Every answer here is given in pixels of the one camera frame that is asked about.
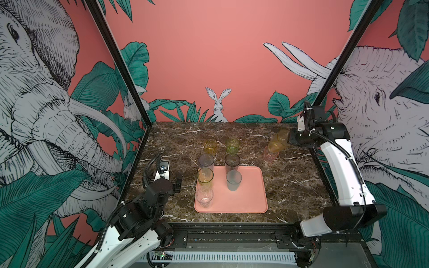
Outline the tall yellow tumbler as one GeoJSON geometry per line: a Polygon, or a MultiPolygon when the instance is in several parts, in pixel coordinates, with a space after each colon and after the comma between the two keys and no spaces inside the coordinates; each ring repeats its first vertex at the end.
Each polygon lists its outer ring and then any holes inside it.
{"type": "Polygon", "coordinates": [[[290,130],[282,129],[277,132],[268,144],[268,151],[270,153],[279,153],[291,145],[288,143],[290,130]]]}

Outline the tall light green tumbler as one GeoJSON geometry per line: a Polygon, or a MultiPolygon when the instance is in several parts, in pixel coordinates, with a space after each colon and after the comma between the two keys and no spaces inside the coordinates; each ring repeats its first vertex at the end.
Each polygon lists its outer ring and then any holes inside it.
{"type": "Polygon", "coordinates": [[[201,188],[211,189],[213,177],[214,173],[212,169],[208,167],[200,168],[197,173],[197,181],[199,183],[199,186],[201,188]]]}

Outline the tall blue-grey clear tumbler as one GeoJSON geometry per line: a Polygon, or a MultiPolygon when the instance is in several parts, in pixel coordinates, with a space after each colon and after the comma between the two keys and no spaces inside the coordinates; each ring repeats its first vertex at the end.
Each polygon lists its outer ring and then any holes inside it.
{"type": "Polygon", "coordinates": [[[208,168],[213,170],[215,163],[214,160],[213,155],[204,153],[198,158],[198,163],[201,169],[208,168]]]}

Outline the tall dark grey tumbler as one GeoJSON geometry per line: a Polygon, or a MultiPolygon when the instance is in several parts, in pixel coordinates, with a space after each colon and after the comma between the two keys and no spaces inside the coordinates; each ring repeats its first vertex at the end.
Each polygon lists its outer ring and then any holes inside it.
{"type": "Polygon", "coordinates": [[[238,171],[240,166],[240,156],[238,154],[227,154],[225,157],[225,169],[229,173],[232,170],[238,171]]]}

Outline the pink plastic tray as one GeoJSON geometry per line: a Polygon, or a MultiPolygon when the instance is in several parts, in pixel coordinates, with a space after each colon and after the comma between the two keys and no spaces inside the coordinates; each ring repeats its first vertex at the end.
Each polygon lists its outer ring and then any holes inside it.
{"type": "Polygon", "coordinates": [[[241,166],[242,181],[236,191],[227,187],[226,169],[214,167],[213,198],[204,208],[196,199],[194,208],[199,213],[265,213],[268,209],[263,173],[256,166],[241,166]]]}

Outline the teal frosted tumbler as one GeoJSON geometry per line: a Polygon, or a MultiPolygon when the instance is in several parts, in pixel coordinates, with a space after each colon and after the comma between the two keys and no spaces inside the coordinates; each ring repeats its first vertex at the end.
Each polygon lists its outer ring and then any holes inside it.
{"type": "Polygon", "coordinates": [[[236,191],[241,184],[242,175],[237,170],[231,170],[226,175],[227,187],[230,191],[236,191]]]}

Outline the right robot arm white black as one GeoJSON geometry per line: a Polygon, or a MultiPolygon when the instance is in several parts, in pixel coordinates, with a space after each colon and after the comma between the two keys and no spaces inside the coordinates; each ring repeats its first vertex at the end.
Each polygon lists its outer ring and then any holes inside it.
{"type": "Polygon", "coordinates": [[[337,187],[338,204],[324,208],[309,220],[296,223],[292,243],[302,249],[313,237],[367,227],[387,215],[366,186],[355,161],[346,126],[336,120],[329,122],[322,106],[304,102],[298,126],[289,134],[289,144],[299,147],[319,147],[331,168],[337,187]]]}

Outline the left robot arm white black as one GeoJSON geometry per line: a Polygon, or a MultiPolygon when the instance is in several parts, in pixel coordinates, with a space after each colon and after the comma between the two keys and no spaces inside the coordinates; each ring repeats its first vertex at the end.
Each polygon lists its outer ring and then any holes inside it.
{"type": "Polygon", "coordinates": [[[173,182],[159,178],[115,208],[96,245],[75,267],[129,268],[147,253],[172,245],[174,231],[163,218],[164,207],[181,191],[182,180],[182,175],[173,182]]]}

